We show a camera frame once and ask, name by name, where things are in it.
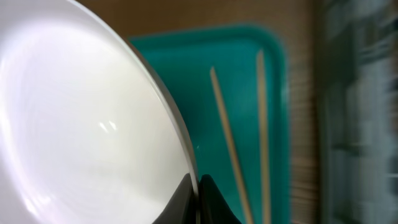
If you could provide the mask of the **white round plate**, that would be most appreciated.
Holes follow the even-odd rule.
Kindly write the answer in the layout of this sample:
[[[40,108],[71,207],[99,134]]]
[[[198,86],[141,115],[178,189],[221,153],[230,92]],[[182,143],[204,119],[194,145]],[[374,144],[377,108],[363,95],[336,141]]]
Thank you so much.
[[[77,1],[1,2],[1,222],[153,223],[192,143],[139,52]]]

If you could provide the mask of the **teal plastic tray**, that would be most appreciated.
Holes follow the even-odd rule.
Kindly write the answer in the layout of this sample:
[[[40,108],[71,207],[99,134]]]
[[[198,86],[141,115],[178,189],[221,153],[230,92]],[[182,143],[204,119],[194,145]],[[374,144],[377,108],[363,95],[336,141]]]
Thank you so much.
[[[249,25],[130,38],[172,95],[188,129],[199,176],[210,175],[236,218],[245,220],[211,72],[220,85],[255,223],[262,222],[257,73],[264,72],[271,220],[290,222],[289,88],[284,50],[269,30]]]

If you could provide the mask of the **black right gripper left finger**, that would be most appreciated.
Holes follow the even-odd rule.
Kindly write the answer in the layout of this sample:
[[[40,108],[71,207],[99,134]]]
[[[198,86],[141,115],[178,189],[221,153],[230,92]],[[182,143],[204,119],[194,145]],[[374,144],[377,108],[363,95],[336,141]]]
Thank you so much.
[[[153,224],[196,224],[196,200],[190,174],[186,174]]]

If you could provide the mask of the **wooden chopstick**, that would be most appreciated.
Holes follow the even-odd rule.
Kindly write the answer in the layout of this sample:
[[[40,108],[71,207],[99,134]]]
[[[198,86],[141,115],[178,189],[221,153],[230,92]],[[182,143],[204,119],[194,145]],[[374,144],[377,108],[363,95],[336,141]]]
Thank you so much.
[[[259,151],[261,160],[261,190],[262,190],[262,223],[271,224],[271,190],[269,173],[269,141],[267,119],[267,90],[264,52],[259,50],[256,55],[257,74],[257,105],[259,120]]]
[[[216,75],[214,67],[210,68],[210,78],[213,87],[213,92],[215,94],[216,104],[218,108],[218,113],[221,120],[221,125],[224,132],[224,138],[228,147],[228,154],[230,157],[231,165],[233,168],[233,174],[236,182],[236,186],[239,192],[239,199],[243,209],[245,222],[247,224],[254,224],[254,219],[252,216],[248,194],[246,192],[246,186],[243,179],[243,173],[239,164],[238,154],[236,152],[236,146],[233,139],[233,133],[228,119],[228,113],[224,104],[223,95],[221,92],[220,83]]]

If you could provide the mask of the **right wooden chopstick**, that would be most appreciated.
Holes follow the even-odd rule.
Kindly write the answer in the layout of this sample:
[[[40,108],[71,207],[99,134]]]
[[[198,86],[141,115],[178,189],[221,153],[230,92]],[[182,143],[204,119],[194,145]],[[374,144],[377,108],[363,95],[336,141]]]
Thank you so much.
[[[269,173],[269,141],[267,119],[267,90],[264,52],[259,50],[256,55],[257,74],[257,105],[259,120],[259,151],[261,160],[261,190],[262,190],[262,223],[271,224],[271,190]]]

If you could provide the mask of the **grey dishwasher rack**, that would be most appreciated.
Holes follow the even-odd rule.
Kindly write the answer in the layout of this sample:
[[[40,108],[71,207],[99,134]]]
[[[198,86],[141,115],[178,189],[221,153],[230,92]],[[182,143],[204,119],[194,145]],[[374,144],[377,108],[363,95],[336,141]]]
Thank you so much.
[[[317,1],[323,223],[397,222],[397,1]]]

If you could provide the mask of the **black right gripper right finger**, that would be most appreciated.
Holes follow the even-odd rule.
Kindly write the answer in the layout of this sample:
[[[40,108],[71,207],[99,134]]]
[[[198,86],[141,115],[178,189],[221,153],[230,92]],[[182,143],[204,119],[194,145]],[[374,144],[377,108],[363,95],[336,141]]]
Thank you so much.
[[[210,175],[205,174],[201,177],[199,193],[201,223],[241,224]]]

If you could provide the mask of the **left wooden chopstick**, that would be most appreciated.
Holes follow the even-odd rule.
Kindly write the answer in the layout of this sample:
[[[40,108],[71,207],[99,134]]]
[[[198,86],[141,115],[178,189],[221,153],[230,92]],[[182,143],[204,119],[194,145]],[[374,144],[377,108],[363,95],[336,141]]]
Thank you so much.
[[[224,104],[223,95],[221,92],[220,83],[216,75],[214,67],[210,68],[210,78],[213,87],[213,92],[215,94],[216,104],[218,108],[218,113],[221,120],[221,125],[224,132],[224,138],[228,147],[228,154],[230,157],[231,165],[233,168],[233,174],[236,182],[236,186],[239,192],[239,199],[243,209],[245,222],[247,224],[254,224],[254,219],[252,216],[248,194],[246,192],[246,186],[243,179],[243,173],[239,164],[238,154],[236,152],[236,146],[233,139],[233,133],[228,119],[228,113]]]

